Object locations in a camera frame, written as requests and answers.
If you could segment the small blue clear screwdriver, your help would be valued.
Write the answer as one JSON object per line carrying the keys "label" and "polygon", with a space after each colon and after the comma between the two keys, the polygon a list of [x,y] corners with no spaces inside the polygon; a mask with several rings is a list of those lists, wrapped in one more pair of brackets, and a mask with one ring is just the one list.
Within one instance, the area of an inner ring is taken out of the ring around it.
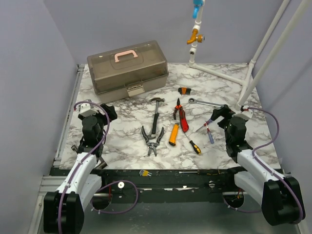
{"label": "small blue clear screwdriver", "polygon": [[208,126],[209,124],[210,124],[210,122],[207,121],[207,122],[206,122],[207,134],[208,134],[210,143],[211,143],[211,144],[214,144],[214,139],[213,139],[212,133],[211,133],[211,131],[210,131],[210,129],[209,129],[209,126]]}

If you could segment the red black utility knife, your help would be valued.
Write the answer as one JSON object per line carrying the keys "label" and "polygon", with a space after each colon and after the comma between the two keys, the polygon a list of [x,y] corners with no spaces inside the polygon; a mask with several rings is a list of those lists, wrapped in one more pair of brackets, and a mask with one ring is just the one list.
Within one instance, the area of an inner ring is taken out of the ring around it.
{"label": "red black utility knife", "polygon": [[180,107],[179,109],[179,117],[180,117],[180,124],[181,124],[182,131],[186,133],[189,130],[189,125],[186,120],[185,111],[183,110],[182,107]]}

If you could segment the orange black needle-nose pliers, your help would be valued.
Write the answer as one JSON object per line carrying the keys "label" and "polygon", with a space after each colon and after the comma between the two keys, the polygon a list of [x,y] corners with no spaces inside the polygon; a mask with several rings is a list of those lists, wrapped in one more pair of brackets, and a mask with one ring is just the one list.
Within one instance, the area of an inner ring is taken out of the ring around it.
{"label": "orange black needle-nose pliers", "polygon": [[179,117],[180,117],[181,119],[185,118],[185,112],[184,112],[184,110],[183,110],[182,105],[180,104],[180,99],[179,99],[179,98],[177,99],[177,103],[176,103],[176,106],[175,106],[175,110],[174,110],[174,112],[173,112],[173,118],[174,118],[174,120],[176,120],[176,114],[177,114],[177,112],[179,112]]}

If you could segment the yellow black screwdriver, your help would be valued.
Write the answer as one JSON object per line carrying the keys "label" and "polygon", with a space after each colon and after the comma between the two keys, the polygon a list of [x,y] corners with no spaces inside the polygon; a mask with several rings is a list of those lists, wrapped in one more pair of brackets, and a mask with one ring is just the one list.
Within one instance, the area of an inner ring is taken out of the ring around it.
{"label": "yellow black screwdriver", "polygon": [[189,138],[189,136],[184,133],[184,135],[186,136],[186,138],[188,139],[189,143],[191,144],[194,152],[197,154],[197,155],[200,155],[201,154],[201,150],[200,148]]}

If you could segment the taupe plastic tool box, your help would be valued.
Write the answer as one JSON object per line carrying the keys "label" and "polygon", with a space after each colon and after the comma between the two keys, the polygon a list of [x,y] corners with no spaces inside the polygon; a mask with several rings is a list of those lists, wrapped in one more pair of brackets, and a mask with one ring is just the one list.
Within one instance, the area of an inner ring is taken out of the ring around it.
{"label": "taupe plastic tool box", "polygon": [[151,40],[87,57],[95,94],[107,103],[166,85],[167,60]]}

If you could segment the orange black utility knife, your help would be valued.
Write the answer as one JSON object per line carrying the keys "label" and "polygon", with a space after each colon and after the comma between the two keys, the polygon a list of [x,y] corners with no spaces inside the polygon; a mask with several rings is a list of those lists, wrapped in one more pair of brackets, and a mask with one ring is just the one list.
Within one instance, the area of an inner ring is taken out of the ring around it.
{"label": "orange black utility knife", "polygon": [[169,138],[169,144],[171,146],[176,146],[176,136],[177,136],[178,130],[179,130],[179,124],[175,123],[171,131],[170,138]]}

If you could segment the black handled claw hammer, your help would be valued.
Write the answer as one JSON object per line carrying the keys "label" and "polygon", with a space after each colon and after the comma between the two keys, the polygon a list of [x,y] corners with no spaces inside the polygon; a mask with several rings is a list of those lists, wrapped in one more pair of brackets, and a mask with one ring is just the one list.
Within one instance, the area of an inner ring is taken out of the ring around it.
{"label": "black handled claw hammer", "polygon": [[150,102],[153,102],[153,101],[156,102],[156,109],[155,109],[155,113],[154,113],[152,128],[151,128],[150,133],[149,133],[150,139],[153,139],[154,137],[152,137],[152,135],[156,134],[156,125],[157,125],[157,120],[158,120],[158,117],[159,117],[159,113],[158,113],[159,103],[160,102],[164,102],[165,99],[164,98],[160,98],[160,97],[155,97],[155,98],[152,98],[150,100]]}

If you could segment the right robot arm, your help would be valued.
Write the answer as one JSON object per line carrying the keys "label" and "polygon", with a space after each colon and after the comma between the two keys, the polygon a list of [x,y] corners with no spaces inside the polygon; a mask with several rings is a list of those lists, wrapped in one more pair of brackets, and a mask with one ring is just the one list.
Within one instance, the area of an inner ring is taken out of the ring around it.
{"label": "right robot arm", "polygon": [[298,224],[305,218],[299,182],[269,166],[245,140],[246,123],[254,110],[242,106],[240,113],[235,113],[228,105],[217,105],[213,110],[212,121],[223,118],[218,126],[224,130],[228,156],[244,168],[225,177],[224,185],[230,191],[238,188],[246,191],[261,206],[270,225]]}

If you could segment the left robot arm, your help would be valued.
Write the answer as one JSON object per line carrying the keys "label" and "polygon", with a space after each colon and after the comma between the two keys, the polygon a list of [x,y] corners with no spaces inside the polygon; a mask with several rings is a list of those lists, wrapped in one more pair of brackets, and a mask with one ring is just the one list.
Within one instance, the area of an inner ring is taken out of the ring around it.
{"label": "left robot arm", "polygon": [[114,106],[78,102],[78,118],[82,121],[82,138],[76,150],[77,158],[66,179],[43,201],[43,230],[48,234],[79,234],[84,223],[84,211],[95,192],[102,193],[108,180],[91,172],[99,161],[111,121],[117,119]]}

